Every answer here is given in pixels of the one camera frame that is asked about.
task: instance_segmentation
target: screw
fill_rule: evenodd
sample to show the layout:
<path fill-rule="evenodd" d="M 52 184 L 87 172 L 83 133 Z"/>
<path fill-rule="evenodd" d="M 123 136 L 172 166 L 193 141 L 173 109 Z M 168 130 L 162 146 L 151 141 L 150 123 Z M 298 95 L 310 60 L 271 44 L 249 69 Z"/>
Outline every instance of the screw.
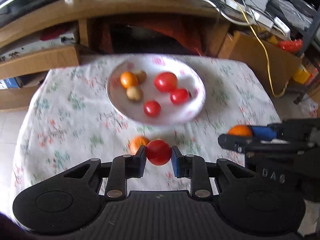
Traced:
<path fill-rule="evenodd" d="M 285 182 L 285 175 L 284 175 L 284 174 L 281 174 L 281 175 L 280 175 L 279 182 L 280 182 L 281 184 L 284 184 L 284 182 Z"/>
<path fill-rule="evenodd" d="M 122 196 L 122 191 L 121 191 L 121 190 L 118 190 L 118 189 L 109 190 L 109 191 L 107 192 L 107 196 L 108 196 L 108 197 L 112 197 L 112 198 L 114 198 L 114 197 L 120 197 L 120 196 Z"/>
<path fill-rule="evenodd" d="M 201 197 L 201 198 L 204 198 L 204 197 L 209 197 L 211 195 L 210 191 L 206 190 L 206 189 L 199 189 L 195 192 L 195 195 L 197 197 Z"/>

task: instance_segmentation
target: red object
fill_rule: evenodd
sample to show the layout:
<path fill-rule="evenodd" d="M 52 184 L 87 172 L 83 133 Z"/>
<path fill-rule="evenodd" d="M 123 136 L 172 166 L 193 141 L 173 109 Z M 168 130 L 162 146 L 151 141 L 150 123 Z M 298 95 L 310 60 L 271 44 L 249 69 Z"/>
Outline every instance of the red object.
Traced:
<path fill-rule="evenodd" d="M 156 117 L 160 114 L 161 106 L 157 101 L 147 101 L 143 105 L 143 111 L 149 117 Z"/>
<path fill-rule="evenodd" d="M 287 52 L 297 53 L 302 48 L 302 39 L 295 41 L 279 41 L 278 46 Z"/>
<path fill-rule="evenodd" d="M 171 159 L 171 147 L 163 140 L 153 140 L 146 147 L 147 159 L 156 166 L 166 164 Z"/>
<path fill-rule="evenodd" d="M 70 23 L 62 23 L 59 25 L 46 28 L 42 31 L 40 35 L 40 40 L 48 41 L 48 40 L 58 38 L 61 34 L 66 33 L 69 29 L 70 29 Z"/>
<path fill-rule="evenodd" d="M 161 93 L 168 93 L 177 88 L 178 78 L 171 72 L 162 72 L 155 77 L 153 83 Z"/>
<path fill-rule="evenodd" d="M 170 100 L 174 105 L 184 104 L 189 98 L 189 91 L 185 88 L 178 88 L 170 92 Z"/>

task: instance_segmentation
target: orange cherry tomato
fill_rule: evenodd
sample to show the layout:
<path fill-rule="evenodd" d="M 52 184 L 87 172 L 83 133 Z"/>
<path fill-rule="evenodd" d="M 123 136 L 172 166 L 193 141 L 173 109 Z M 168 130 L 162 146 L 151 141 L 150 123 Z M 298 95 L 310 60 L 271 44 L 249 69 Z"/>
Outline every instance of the orange cherry tomato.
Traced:
<path fill-rule="evenodd" d="M 235 125 L 228 131 L 228 134 L 237 135 L 237 136 L 248 136 L 248 137 L 253 136 L 251 129 L 248 126 L 243 124 Z"/>
<path fill-rule="evenodd" d="M 178 78 L 171 72 L 162 72 L 155 77 L 153 83 L 161 93 L 168 93 L 177 88 Z"/>
<path fill-rule="evenodd" d="M 141 145 L 147 146 L 150 140 L 144 136 L 136 136 L 130 141 L 131 155 L 135 155 Z"/>
<path fill-rule="evenodd" d="M 138 85 L 136 75 L 131 72 L 123 72 L 120 76 L 120 82 L 125 89 Z"/>
<path fill-rule="evenodd" d="M 153 140 L 146 147 L 146 156 L 153 165 L 164 165 L 171 159 L 171 147 L 163 140 Z"/>

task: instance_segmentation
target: cherry tomato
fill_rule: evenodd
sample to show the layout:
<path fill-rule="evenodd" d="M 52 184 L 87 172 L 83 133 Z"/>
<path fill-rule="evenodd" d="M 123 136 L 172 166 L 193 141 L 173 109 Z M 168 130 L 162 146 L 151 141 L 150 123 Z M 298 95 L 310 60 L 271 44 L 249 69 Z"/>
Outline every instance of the cherry tomato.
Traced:
<path fill-rule="evenodd" d="M 228 131 L 228 134 L 237 135 L 237 136 L 248 136 L 248 137 L 253 136 L 252 130 L 244 124 L 235 125 Z"/>
<path fill-rule="evenodd" d="M 171 72 L 162 72 L 155 77 L 153 83 L 161 93 L 168 93 L 176 89 L 178 78 Z"/>
<path fill-rule="evenodd" d="M 150 140 L 144 136 L 136 136 L 130 141 L 130 151 L 132 155 L 135 155 L 141 145 L 147 146 Z"/>
<path fill-rule="evenodd" d="M 185 88 L 178 88 L 170 92 L 170 100 L 174 105 L 184 104 L 189 98 L 189 91 Z"/>
<path fill-rule="evenodd" d="M 131 72 L 123 72 L 120 76 L 120 82 L 125 89 L 138 85 L 137 77 Z"/>
<path fill-rule="evenodd" d="M 153 140 L 146 147 L 147 159 L 156 166 L 166 164 L 171 159 L 171 148 L 163 140 Z"/>
<path fill-rule="evenodd" d="M 161 106 L 157 101 L 147 101 L 143 105 L 143 111 L 149 117 L 156 117 L 160 114 Z"/>

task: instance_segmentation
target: white plate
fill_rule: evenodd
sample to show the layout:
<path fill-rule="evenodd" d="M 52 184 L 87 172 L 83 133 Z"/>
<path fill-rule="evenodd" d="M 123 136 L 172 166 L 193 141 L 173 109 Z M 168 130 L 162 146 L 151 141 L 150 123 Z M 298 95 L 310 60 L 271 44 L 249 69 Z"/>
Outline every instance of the white plate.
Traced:
<path fill-rule="evenodd" d="M 143 99 L 131 102 L 120 84 L 120 75 L 125 71 L 144 70 L 146 81 L 140 85 Z M 161 72 L 172 72 L 178 78 L 178 88 L 186 88 L 192 98 L 183 105 L 174 105 L 169 93 L 160 93 L 153 84 L 154 78 Z M 197 73 L 185 63 L 170 57 L 158 55 L 136 55 L 117 66 L 111 73 L 107 94 L 110 103 L 123 117 L 148 125 L 184 124 L 193 120 L 201 111 L 205 102 L 205 88 Z M 161 105 L 160 114 L 151 118 L 143 111 L 146 101 L 156 100 Z"/>

